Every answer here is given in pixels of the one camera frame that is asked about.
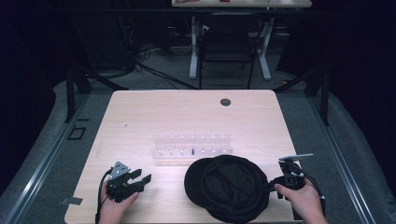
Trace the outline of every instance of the hand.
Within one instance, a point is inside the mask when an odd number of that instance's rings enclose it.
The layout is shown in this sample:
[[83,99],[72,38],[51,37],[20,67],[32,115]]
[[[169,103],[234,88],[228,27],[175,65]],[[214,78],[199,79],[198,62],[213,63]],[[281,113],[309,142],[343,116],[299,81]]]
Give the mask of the hand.
[[107,198],[107,182],[108,181],[104,182],[101,190],[101,201],[103,204],[100,209],[99,224],[119,224],[122,221],[124,212],[129,206],[134,203],[134,201],[136,201],[139,193],[134,193],[120,203],[113,202],[112,200]]
[[275,184],[274,187],[277,192],[289,199],[291,206],[305,223],[328,223],[323,216],[318,192],[311,181],[306,179],[305,186],[298,190],[288,189],[279,184]]

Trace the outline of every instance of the table leg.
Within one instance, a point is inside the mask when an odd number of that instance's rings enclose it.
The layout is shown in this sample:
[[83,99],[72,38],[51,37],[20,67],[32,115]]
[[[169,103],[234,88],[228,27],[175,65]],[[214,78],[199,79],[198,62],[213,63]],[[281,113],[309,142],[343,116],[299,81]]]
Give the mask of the table leg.
[[190,79],[197,78],[197,65],[198,65],[198,54],[197,54],[197,34],[196,34],[196,22],[195,17],[191,20],[191,63],[190,63]]
[[268,49],[268,43],[271,38],[272,29],[274,26],[274,18],[271,18],[268,22],[265,23],[263,34],[264,40],[262,41],[262,50],[259,52],[259,60],[260,66],[262,67],[262,75],[264,76],[264,80],[271,80],[270,69],[268,68],[268,63],[265,59],[265,52]]

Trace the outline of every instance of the white table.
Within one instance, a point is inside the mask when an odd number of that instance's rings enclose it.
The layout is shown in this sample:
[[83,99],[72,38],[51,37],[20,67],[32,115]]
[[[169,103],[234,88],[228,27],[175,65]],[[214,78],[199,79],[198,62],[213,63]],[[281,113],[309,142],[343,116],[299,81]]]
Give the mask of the white table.
[[[311,7],[312,2],[310,0],[230,0],[230,2],[220,2],[219,0],[198,0],[184,3],[178,3],[176,0],[172,0],[173,7],[262,7],[263,9],[269,9],[273,7],[289,7],[289,8],[304,8]],[[262,67],[262,75],[265,80],[271,80],[270,71],[268,68],[267,61],[265,60],[265,53],[268,48],[268,43],[271,37],[272,29],[274,25],[274,19],[270,19],[265,23],[262,35],[264,40],[262,42],[262,49],[259,51],[259,60]],[[192,17],[191,23],[191,65],[190,65],[190,78],[196,78],[196,70],[198,65],[198,55],[196,48],[196,35],[197,27],[195,18]]]
[[[229,99],[224,106],[221,99]],[[152,174],[151,182],[124,217],[125,223],[218,223],[192,203],[184,175],[197,159],[156,160],[156,134],[230,134],[233,155],[256,163],[269,180],[282,175],[281,157],[295,149],[272,91],[116,91],[81,174],[67,223],[93,223],[97,190],[116,161]],[[253,222],[293,221],[290,203],[270,194],[268,207]]]

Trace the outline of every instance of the black fabric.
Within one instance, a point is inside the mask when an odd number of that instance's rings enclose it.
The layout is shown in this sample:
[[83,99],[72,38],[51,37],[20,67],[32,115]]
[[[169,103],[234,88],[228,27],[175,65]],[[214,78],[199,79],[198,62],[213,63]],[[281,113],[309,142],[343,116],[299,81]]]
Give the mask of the black fabric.
[[267,207],[267,184],[267,176],[256,164],[231,155],[195,161],[184,179],[193,203],[229,223],[247,223]]

